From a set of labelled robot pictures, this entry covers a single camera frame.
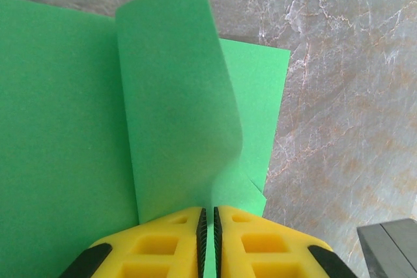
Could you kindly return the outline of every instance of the gray marble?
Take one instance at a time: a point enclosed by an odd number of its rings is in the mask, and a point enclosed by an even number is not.
[[[128,0],[33,0],[113,15]],[[290,49],[265,216],[361,277],[356,227],[417,217],[417,0],[210,0],[226,38]]]

